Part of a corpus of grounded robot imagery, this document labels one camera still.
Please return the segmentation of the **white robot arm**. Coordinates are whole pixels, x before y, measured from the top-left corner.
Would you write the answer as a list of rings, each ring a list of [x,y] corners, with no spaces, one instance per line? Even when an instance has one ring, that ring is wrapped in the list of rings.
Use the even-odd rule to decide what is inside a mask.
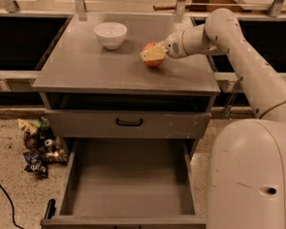
[[[228,57],[255,115],[229,123],[213,143],[206,229],[286,229],[286,81],[249,45],[228,9],[140,57],[150,63],[198,53]]]

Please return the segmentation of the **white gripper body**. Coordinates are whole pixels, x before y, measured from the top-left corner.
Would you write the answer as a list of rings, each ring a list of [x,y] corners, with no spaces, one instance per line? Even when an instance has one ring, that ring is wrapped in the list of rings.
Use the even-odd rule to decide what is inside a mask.
[[[169,58],[179,59],[181,57],[185,57],[182,37],[182,32],[176,32],[171,34],[167,39],[165,39],[164,45],[167,50],[166,54]]]

